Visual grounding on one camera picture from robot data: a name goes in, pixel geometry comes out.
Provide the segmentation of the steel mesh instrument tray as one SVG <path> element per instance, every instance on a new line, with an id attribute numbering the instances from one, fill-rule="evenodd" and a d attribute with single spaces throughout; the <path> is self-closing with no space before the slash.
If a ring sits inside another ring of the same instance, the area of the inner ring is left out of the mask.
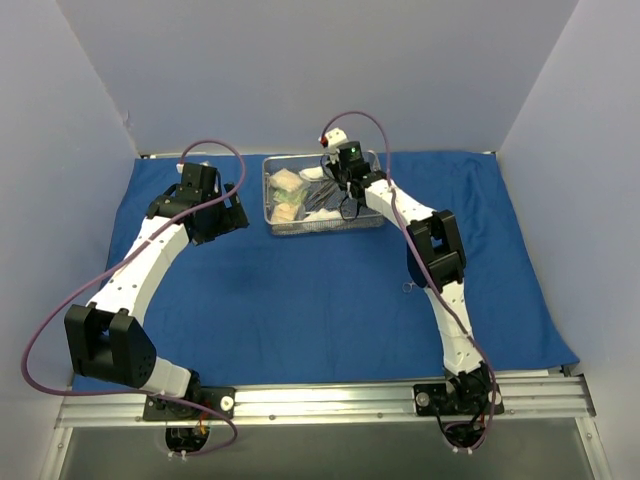
<path id="1" fill-rule="evenodd" d="M 270 231 L 274 235 L 298 235 L 311 234 L 321 232 L 341 231 L 348 229 L 377 228 L 383 225 L 384 218 L 381 214 L 361 207 L 356 212 L 358 206 L 355 200 L 346 197 L 343 191 L 336 192 L 326 202 L 313 210 L 305 207 L 306 199 L 316 191 L 320 186 L 326 183 L 335 183 L 329 169 L 327 167 L 327 157 L 322 154 L 298 154 L 298 155 L 279 155 L 270 156 L 262 163 L 262 187 L 263 187 L 263 214 L 264 220 Z M 304 188 L 308 191 L 307 197 L 303 204 L 300 205 L 299 215 L 296 221 L 283 224 L 272 224 L 270 217 L 275 207 L 273 202 L 273 193 L 276 189 L 272 188 L 269 183 L 269 177 L 286 168 L 292 172 L 298 173 L 305 168 L 321 166 L 324 171 L 324 178 L 317 182 L 308 182 Z M 304 218 L 309 212 L 325 208 L 327 210 L 338 210 L 342 215 L 341 220 L 332 220 L 324 222 L 305 222 Z"/>

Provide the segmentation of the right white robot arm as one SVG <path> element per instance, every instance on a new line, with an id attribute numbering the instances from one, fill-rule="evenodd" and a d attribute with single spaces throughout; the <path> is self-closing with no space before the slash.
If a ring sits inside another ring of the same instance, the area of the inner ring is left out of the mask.
<path id="1" fill-rule="evenodd" d="M 454 214 L 421 204 L 389 173 L 372 170 L 359 142 L 324 135 L 320 143 L 328 156 L 324 166 L 347 197 L 381 214 L 405 237 L 407 268 L 431 303 L 441 338 L 447 406 L 464 413 L 480 400 L 495 401 L 495 375 L 474 338 L 465 304 L 466 256 Z"/>

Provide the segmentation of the blue surgical drape cloth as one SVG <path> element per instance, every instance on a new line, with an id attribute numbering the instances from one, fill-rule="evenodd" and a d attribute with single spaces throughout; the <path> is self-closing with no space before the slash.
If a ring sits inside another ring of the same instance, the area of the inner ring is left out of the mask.
<path id="1" fill-rule="evenodd" d="M 421 290 L 405 292 L 405 240 L 391 224 L 275 236 L 264 219 L 260 155 L 218 157 L 240 181 L 249 226 L 173 262 L 144 317 L 157 353 L 207 385 L 301 384 L 439 376 L 443 353 Z M 454 213 L 467 258 L 473 334 L 498 371 L 577 362 L 558 332 L 494 156 L 404 152 L 398 186 Z"/>

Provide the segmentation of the steel surgical scissors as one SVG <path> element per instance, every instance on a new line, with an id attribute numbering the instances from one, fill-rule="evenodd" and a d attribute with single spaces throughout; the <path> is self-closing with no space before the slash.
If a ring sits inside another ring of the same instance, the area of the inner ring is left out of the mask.
<path id="1" fill-rule="evenodd" d="M 311 210 L 318 208 L 339 191 L 339 187 L 334 183 L 323 184 L 306 199 L 305 207 Z"/>

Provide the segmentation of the steel hemostat clamp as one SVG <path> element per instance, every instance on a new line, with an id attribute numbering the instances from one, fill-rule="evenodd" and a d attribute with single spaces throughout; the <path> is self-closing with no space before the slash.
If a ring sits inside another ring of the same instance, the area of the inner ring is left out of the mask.
<path id="1" fill-rule="evenodd" d="M 402 291 L 404 293 L 410 293 L 415 287 L 415 283 L 414 282 L 405 282 L 402 284 Z"/>

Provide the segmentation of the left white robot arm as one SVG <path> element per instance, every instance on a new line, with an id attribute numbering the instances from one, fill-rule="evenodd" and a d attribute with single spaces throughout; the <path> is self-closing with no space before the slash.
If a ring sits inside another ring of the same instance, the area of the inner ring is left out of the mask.
<path id="1" fill-rule="evenodd" d="M 186 163 L 181 179 L 149 205 L 123 265 L 88 301 L 64 317 L 75 374 L 166 396 L 179 419 L 202 405 L 195 372 L 159 356 L 144 330 L 156 290 L 174 260 L 190 244 L 200 245 L 245 228 L 249 222 L 234 184 L 218 169 Z"/>

